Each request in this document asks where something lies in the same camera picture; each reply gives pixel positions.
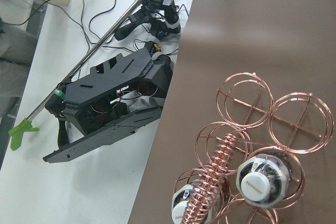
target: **copper spring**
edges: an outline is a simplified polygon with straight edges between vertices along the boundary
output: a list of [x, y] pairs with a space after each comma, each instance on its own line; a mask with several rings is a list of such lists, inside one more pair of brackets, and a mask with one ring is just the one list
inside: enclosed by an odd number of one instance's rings
[[236, 145], [237, 138], [232, 134], [226, 134], [220, 139], [219, 146], [211, 158], [212, 162], [204, 167], [205, 173], [195, 182], [182, 224], [202, 224], [207, 218], [219, 198], [220, 186], [225, 180], [228, 162]]

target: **metal pole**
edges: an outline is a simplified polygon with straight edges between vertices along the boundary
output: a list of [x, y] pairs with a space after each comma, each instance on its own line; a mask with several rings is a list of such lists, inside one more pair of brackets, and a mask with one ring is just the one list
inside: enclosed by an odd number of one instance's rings
[[[103, 37], [87, 52], [87, 54], [80, 60], [80, 62], [64, 77], [61, 82], [65, 82], [68, 78], [73, 77], [78, 71], [85, 65], [88, 60], [101, 48], [101, 46], [117, 31], [119, 26], [128, 18], [129, 15], [141, 4], [141, 0], [135, 0], [134, 3], [124, 12], [124, 14], [114, 23], [114, 25], [104, 34]], [[44, 108], [54, 91], [47, 95], [47, 97], [33, 110], [33, 112], [27, 117], [28, 121], [32, 121]]]

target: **white lid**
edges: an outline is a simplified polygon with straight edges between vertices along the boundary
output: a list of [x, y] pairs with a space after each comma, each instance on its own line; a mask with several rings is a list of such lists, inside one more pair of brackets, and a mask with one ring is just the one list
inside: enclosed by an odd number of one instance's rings
[[267, 199], [270, 192], [270, 182], [264, 174], [252, 172], [243, 178], [241, 188], [246, 198], [260, 201]]
[[180, 224], [183, 218], [184, 210], [187, 206], [187, 200], [178, 203], [172, 210], [172, 218], [174, 224]]

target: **person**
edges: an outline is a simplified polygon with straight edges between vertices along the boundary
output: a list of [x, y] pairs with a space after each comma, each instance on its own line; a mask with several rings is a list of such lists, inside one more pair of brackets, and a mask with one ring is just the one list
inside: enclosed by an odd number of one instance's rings
[[36, 45], [35, 36], [0, 18], [0, 118], [23, 95]]

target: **white tabletop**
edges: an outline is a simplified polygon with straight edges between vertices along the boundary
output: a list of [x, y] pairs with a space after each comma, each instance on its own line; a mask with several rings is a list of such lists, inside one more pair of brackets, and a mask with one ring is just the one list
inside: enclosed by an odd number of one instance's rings
[[[110, 8], [114, 0], [86, 0], [84, 24], [96, 13]], [[115, 10], [92, 23], [103, 35], [134, 0], [117, 0]], [[190, 10], [192, 0], [175, 0]], [[80, 19], [81, 0], [71, 0], [65, 7]], [[187, 15], [180, 13], [181, 25]], [[145, 39], [137, 28], [125, 41], [113, 46], [132, 48], [135, 38]], [[178, 47], [179, 36], [169, 36], [162, 43], [164, 53]], [[49, 6], [40, 34], [16, 124], [27, 117], [43, 98], [85, 55], [87, 45], [82, 30], [64, 13]], [[101, 49], [84, 66], [81, 76], [122, 50]], [[0, 223], [127, 223], [159, 121], [140, 128], [136, 134], [110, 146], [102, 146], [71, 162], [49, 164], [42, 157], [57, 150], [58, 122], [46, 110], [34, 120], [40, 130], [25, 133], [21, 148], [8, 148], [0, 171]], [[74, 133], [73, 140], [80, 137]]]

